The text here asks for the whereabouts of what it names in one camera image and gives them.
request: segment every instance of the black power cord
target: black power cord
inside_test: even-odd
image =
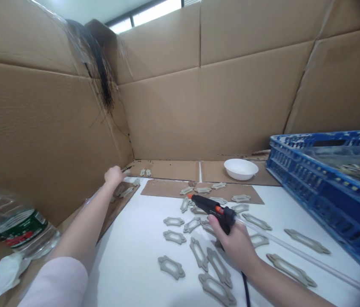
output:
[[[242,280],[244,281],[245,297],[247,298],[247,307],[251,307],[251,300],[249,299],[247,277],[245,276],[244,272],[241,271],[241,273],[242,273]]]

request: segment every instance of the hand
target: hand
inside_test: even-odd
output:
[[[260,258],[255,252],[245,225],[235,222],[230,234],[226,235],[215,216],[210,214],[208,221],[220,240],[225,253],[235,261],[246,275],[248,273],[245,271],[251,272],[259,266]]]
[[[109,170],[104,174],[104,181],[106,183],[118,185],[124,178],[126,178],[126,174],[122,173],[120,167],[117,165],[109,168]]]

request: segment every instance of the gray clay piece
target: gray clay piece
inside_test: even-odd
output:
[[[202,283],[203,290],[214,296],[225,307],[236,305],[236,299],[231,290],[216,281],[210,274],[199,274],[198,279]],[[221,289],[222,293],[218,293],[216,289]]]
[[[192,207],[190,211],[192,213],[194,213],[194,214],[205,214],[205,215],[207,215],[207,213],[203,209],[201,209],[201,208],[199,208],[197,206]]]
[[[128,188],[126,191],[122,192],[119,197],[120,198],[125,198],[127,195],[129,195],[131,192],[133,192],[134,187],[130,187]]]
[[[205,229],[206,232],[209,232],[213,236],[216,236],[214,229],[211,227],[210,223],[207,220],[201,221],[201,226]]]
[[[210,197],[211,200],[216,201],[220,205],[226,205],[228,201],[222,197]]]
[[[248,211],[249,205],[248,204],[238,204],[238,205],[232,206],[231,209],[233,209],[235,211],[235,213],[241,213],[244,211]]]
[[[264,220],[260,220],[259,218],[254,217],[249,213],[243,213],[242,216],[250,223],[261,227],[263,230],[272,230],[272,227],[268,225]]]
[[[179,217],[167,217],[163,220],[163,222],[167,226],[181,226],[184,224],[184,221]]]
[[[266,254],[266,257],[272,262],[274,267],[280,271],[288,274],[297,282],[300,282],[305,287],[317,287],[317,284],[311,279],[304,270],[294,266],[293,264],[287,262],[285,259],[282,259],[277,254]]]
[[[208,261],[213,266],[215,272],[217,273],[219,281],[222,282],[223,284],[226,284],[229,288],[232,289],[231,273],[230,273],[230,271],[228,271],[226,266],[223,264],[223,262],[221,261],[221,258],[218,256],[217,252],[213,251],[211,248],[207,247],[207,258],[208,258]]]
[[[195,228],[201,225],[201,218],[195,217],[190,222],[184,225],[183,233],[191,233]]]
[[[167,230],[163,232],[163,236],[166,238],[167,241],[173,241],[180,245],[187,242],[187,239],[183,236],[182,233],[179,232]]]
[[[190,248],[193,251],[194,256],[196,257],[198,267],[200,267],[204,271],[208,272],[208,258],[204,254],[204,251],[202,250],[201,245],[198,242],[198,240],[196,240],[193,237],[191,237]],[[199,253],[197,252],[197,249],[199,249],[200,254],[203,256],[202,259],[199,257]]]
[[[180,195],[188,194],[188,193],[192,192],[193,190],[194,190],[193,187],[188,187],[188,188],[182,189],[182,190],[180,191]]]
[[[218,189],[221,189],[221,188],[225,188],[226,186],[227,186],[226,183],[220,182],[220,183],[213,184],[213,186],[211,188],[213,188],[215,190],[218,190]]]
[[[188,197],[185,197],[183,199],[183,202],[181,203],[181,207],[180,207],[181,213],[184,213],[188,210]]]
[[[242,194],[242,195],[234,195],[232,196],[231,200],[236,202],[236,203],[242,203],[242,202],[247,202],[251,199],[251,196],[249,195],[245,195],[245,194]]]
[[[250,238],[251,238],[251,242],[252,242],[252,245],[254,248],[269,244],[268,238],[264,237],[263,235],[256,234],[256,235],[250,236]]]
[[[301,234],[300,232],[297,232],[294,229],[284,229],[284,231],[288,235],[290,235],[292,239],[302,243],[303,245],[310,247],[311,249],[313,249],[314,251],[320,254],[328,254],[328,255],[331,254],[330,250],[324,247],[319,241],[306,237],[305,235]]]
[[[175,262],[174,260],[168,258],[167,256],[159,257],[158,263],[160,264],[160,270],[165,271],[169,273],[171,276],[173,276],[176,280],[178,280],[181,277],[185,277],[185,272],[183,268],[181,267],[181,264],[178,262]],[[176,270],[173,271],[167,266],[167,263],[171,263],[176,267]]]
[[[194,191],[197,192],[198,194],[210,193],[211,189],[210,188],[195,188]]]

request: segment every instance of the person's left hand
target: person's left hand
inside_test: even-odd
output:
[[[104,174],[104,181],[106,183],[114,183],[118,185],[124,178],[126,178],[126,174],[122,173],[120,167],[117,165],[109,168],[109,170]]]

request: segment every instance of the window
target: window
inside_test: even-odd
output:
[[[133,16],[134,26],[139,26],[153,19],[164,16],[177,9],[181,9],[180,0],[166,0],[150,9],[147,9],[137,15]]]
[[[139,26],[177,9],[181,9],[182,5],[186,6],[199,1],[200,0],[151,0],[139,8],[113,19],[106,23],[106,25],[114,33],[119,34],[132,27]]]
[[[116,23],[115,25],[110,27],[110,29],[116,34],[122,33],[131,28],[132,28],[132,23],[130,22],[130,18],[127,18],[127,19],[125,19],[119,23]]]

